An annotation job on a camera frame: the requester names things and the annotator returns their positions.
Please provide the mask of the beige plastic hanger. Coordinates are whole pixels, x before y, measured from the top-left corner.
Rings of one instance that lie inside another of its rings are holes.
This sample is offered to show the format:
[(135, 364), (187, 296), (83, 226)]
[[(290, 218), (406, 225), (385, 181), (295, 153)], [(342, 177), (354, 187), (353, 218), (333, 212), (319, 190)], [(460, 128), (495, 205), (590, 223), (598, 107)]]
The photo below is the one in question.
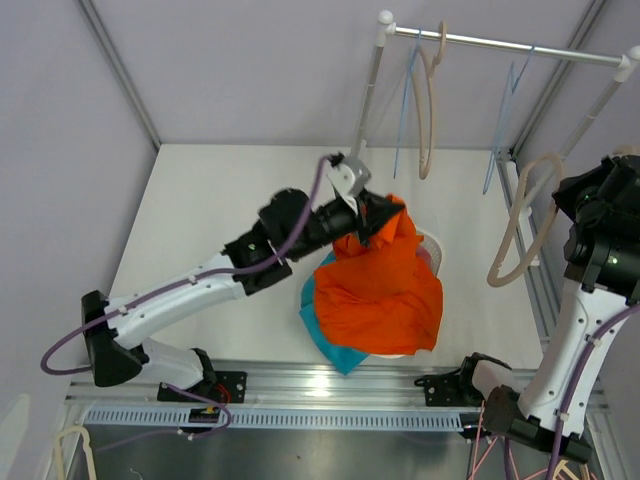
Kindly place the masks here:
[(434, 154), (436, 133), (434, 76), (446, 51), (445, 36), (448, 33), (446, 21), (442, 20), (439, 23), (438, 33), (441, 35), (441, 39), (435, 55), (430, 56), (428, 51), (420, 45), (416, 47), (416, 55), (421, 60), (424, 72), (424, 86), (421, 85), (419, 76), (416, 73), (411, 73), (410, 75), (419, 129), (418, 178), (420, 180), (425, 180), (428, 177)]

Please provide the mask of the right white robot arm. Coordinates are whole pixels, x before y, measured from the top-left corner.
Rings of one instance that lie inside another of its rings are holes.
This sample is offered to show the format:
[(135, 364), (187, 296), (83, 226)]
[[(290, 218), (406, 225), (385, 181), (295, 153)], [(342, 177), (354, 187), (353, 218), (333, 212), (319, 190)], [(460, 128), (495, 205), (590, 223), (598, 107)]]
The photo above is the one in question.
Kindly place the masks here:
[(501, 362), (474, 356), (455, 380), (466, 404), (484, 400), (484, 428), (550, 454), (586, 463), (588, 399), (613, 340), (639, 310), (639, 157), (618, 154), (563, 179), (554, 211), (571, 220), (561, 310), (554, 334), (526, 387)]

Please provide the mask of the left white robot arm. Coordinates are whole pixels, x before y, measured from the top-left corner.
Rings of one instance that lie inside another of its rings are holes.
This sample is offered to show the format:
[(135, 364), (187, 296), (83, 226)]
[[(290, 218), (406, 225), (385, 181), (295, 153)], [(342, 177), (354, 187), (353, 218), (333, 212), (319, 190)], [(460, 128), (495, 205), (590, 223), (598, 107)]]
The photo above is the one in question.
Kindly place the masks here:
[(336, 198), (311, 210), (308, 202), (298, 189), (277, 192), (249, 231), (182, 279), (119, 299), (97, 290), (84, 295), (84, 339), (95, 385), (114, 387), (137, 379), (171, 384), (194, 401), (206, 400), (216, 380), (206, 352), (155, 341), (155, 333), (275, 285), (291, 275), (290, 262), (347, 234), (368, 242), (403, 209), (367, 190), (357, 196), (355, 206)]

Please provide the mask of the teal t shirt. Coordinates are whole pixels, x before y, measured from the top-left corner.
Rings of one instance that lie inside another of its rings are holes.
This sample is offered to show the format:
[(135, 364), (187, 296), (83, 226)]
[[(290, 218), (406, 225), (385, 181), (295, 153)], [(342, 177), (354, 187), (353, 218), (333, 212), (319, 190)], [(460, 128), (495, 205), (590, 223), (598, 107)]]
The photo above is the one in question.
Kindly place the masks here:
[(349, 375), (369, 358), (369, 354), (351, 347), (333, 344), (328, 340), (320, 328), (319, 317), (316, 314), (315, 284), (314, 275), (311, 274), (301, 290), (299, 316), (320, 353), (338, 373), (344, 376)]

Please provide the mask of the orange t shirt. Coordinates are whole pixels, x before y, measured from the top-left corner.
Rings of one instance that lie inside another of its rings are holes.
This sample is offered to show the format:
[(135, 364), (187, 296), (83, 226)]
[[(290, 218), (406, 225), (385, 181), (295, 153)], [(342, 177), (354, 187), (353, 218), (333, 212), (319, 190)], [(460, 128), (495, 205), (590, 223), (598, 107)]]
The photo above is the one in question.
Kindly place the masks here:
[(335, 259), (314, 274), (319, 329), (335, 345), (375, 355), (413, 355), (435, 348), (443, 317), (441, 281), (421, 254), (404, 201), (364, 246), (354, 234), (333, 243)]

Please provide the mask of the light blue wire hanger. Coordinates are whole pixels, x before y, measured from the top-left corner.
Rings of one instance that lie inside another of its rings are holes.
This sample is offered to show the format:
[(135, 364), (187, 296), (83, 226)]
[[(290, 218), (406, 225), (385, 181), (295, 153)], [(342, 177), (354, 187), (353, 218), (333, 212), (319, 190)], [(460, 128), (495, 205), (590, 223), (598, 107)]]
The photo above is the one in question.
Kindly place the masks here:
[(537, 44), (534, 43), (529, 48), (529, 50), (527, 51), (526, 60), (524, 61), (519, 71), (516, 70), (516, 63), (514, 61), (511, 62), (507, 71), (505, 86), (500, 101), (499, 114), (494, 129), (492, 146), (490, 149), (489, 162), (482, 188), (483, 195), (486, 195), (488, 193), (491, 186), (499, 152), (501, 147), (503, 146), (503, 140), (505, 139), (508, 123), (510, 121), (513, 99), (516, 96), (521, 78), (528, 67), (530, 59), (532, 58), (536, 47)]
[(400, 149), (402, 147), (403, 136), (406, 130), (406, 121), (407, 121), (408, 110), (409, 110), (409, 90), (413, 86), (412, 76), (414, 73), (414, 65), (416, 62), (416, 57), (418, 55), (418, 47), (420, 46), (420, 40), (421, 40), (421, 35), (418, 35), (412, 49), (410, 50), (410, 53), (407, 58), (407, 63), (406, 63), (406, 73), (405, 73), (404, 86), (403, 86), (403, 92), (402, 92), (401, 113), (399, 117), (398, 131), (396, 136), (393, 179), (397, 178)]

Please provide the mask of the pink t shirt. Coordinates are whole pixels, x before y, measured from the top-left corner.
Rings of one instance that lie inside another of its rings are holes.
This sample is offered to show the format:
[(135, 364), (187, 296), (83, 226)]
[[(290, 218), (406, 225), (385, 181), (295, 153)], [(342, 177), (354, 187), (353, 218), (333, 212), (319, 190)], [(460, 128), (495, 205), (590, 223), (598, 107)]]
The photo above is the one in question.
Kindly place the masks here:
[(432, 256), (422, 244), (419, 244), (417, 246), (416, 256), (422, 259), (428, 267), (431, 267)]

